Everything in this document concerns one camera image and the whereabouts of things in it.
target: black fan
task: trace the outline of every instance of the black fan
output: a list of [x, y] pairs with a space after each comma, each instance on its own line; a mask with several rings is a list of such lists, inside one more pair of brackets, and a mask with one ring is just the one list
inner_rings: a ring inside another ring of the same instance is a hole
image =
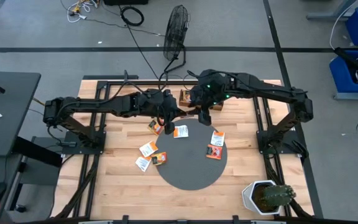
[[[188, 27], [187, 9], [180, 5], [173, 8], [168, 21], [167, 32], [164, 40], [164, 57], [170, 60], [164, 72], [171, 72], [186, 64], [186, 47], [183, 45], [185, 41], [186, 31]], [[180, 51], [183, 49], [183, 63], [175, 68], [168, 69], [171, 64], [178, 59]]]

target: gray circular mat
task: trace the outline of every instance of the gray circular mat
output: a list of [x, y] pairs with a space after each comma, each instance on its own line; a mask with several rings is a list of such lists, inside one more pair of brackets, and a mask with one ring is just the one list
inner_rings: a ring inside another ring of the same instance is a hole
[[223, 145], [222, 158], [206, 157], [215, 129], [197, 119], [181, 119], [175, 126], [187, 125], [187, 138], [173, 138], [161, 133], [157, 139], [157, 152], [167, 152], [167, 162], [157, 166], [158, 172], [169, 184], [182, 190], [198, 190], [213, 184], [223, 173], [227, 162], [227, 148]]

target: gray floor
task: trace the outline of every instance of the gray floor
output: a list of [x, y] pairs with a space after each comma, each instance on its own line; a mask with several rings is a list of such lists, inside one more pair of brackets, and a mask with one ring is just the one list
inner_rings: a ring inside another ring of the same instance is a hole
[[[66, 6], [74, 0], [63, 0]], [[261, 0], [150, 0], [139, 6], [145, 15], [143, 28], [164, 33], [170, 11], [183, 4], [191, 13], [185, 45], [273, 47]], [[311, 11], [332, 10], [339, 1], [270, 0], [282, 47], [329, 47], [333, 22], [307, 21]], [[117, 7], [110, 8], [117, 12]], [[86, 14], [90, 19], [123, 25], [103, 8]], [[135, 33], [140, 46], [163, 45], [163, 38]], [[335, 46], [349, 47], [351, 40], [343, 22], [333, 38]], [[95, 22], [69, 24], [59, 0], [6, 0], [0, 10], [0, 47], [134, 47], [128, 30]], [[167, 61], [161, 52], [146, 52], [156, 71]], [[309, 91], [314, 120], [303, 125], [311, 163], [325, 218], [358, 220], [358, 101], [335, 101], [336, 89], [329, 63], [333, 54], [284, 54], [292, 85]], [[195, 73], [213, 68], [248, 72], [261, 79], [281, 79], [275, 53], [188, 52], [186, 70]], [[118, 75], [124, 69], [141, 78], [153, 78], [138, 52], [0, 53], [0, 71], [39, 72], [42, 78], [36, 97], [75, 96], [83, 75]], [[42, 110], [37, 104], [32, 109]], [[29, 112], [20, 135], [47, 136], [41, 116]]]

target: wooden tabletop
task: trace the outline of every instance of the wooden tabletop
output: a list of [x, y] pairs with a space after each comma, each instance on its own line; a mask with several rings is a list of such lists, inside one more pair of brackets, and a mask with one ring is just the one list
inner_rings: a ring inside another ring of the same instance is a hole
[[[83, 80], [78, 96], [94, 98], [97, 82]], [[280, 85], [280, 80], [265, 82]], [[144, 90], [157, 88], [140, 87]], [[170, 85], [166, 88], [178, 100], [183, 86]], [[112, 86], [111, 96], [117, 89], [117, 86]], [[135, 91], [134, 87], [126, 86], [120, 95]], [[285, 103], [269, 100], [269, 105], [273, 123], [279, 122], [288, 113]], [[168, 184], [152, 164], [146, 172], [135, 165], [135, 160], [141, 155], [139, 147], [157, 140], [157, 136], [147, 129], [151, 118], [117, 118], [108, 114], [106, 148], [99, 162], [91, 219], [120, 220], [123, 215], [129, 215], [131, 220], [230, 220], [233, 215], [238, 215], [241, 220], [272, 219], [271, 216], [263, 217], [251, 212], [242, 204], [242, 190], [253, 181], [267, 179], [264, 161], [258, 151], [257, 120], [252, 99], [230, 98], [224, 102], [222, 111], [211, 111], [211, 116], [212, 125], [225, 132], [226, 168], [209, 187], [187, 191]], [[74, 117], [84, 125], [90, 123], [90, 114], [75, 114]], [[62, 210], [77, 189], [82, 158], [74, 156], [62, 167], [52, 216]], [[294, 154], [282, 154], [280, 158], [285, 182], [294, 188], [296, 201], [306, 212], [313, 214], [300, 159]], [[82, 213], [87, 191], [82, 200]]]

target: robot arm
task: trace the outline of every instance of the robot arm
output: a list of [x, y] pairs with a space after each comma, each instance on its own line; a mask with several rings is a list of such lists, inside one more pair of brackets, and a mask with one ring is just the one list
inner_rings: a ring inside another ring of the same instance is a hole
[[258, 96], [293, 105], [293, 110], [281, 122], [268, 129], [266, 142], [269, 146], [278, 147], [287, 131], [299, 122], [308, 122], [313, 119], [312, 102], [307, 98], [306, 92], [301, 89], [265, 83], [248, 73], [215, 70], [205, 70], [200, 76], [195, 76], [190, 71], [188, 73], [198, 79], [198, 85], [191, 89], [191, 104], [189, 105], [189, 107], [197, 106], [198, 108], [189, 111], [189, 113], [198, 114], [199, 122], [205, 125], [211, 124], [209, 108], [231, 97], [253, 98]]
[[44, 123], [50, 126], [63, 126], [79, 135], [89, 143], [97, 142], [96, 130], [91, 126], [83, 126], [72, 118], [73, 113], [111, 113], [114, 116], [130, 118], [132, 116], [150, 116], [165, 126], [165, 133], [170, 134], [175, 129], [172, 120], [186, 115], [178, 109], [176, 99], [170, 90], [160, 91], [148, 89], [145, 92], [135, 92], [124, 96], [115, 96], [108, 100], [94, 100], [81, 98], [56, 98], [47, 101], [44, 111]]

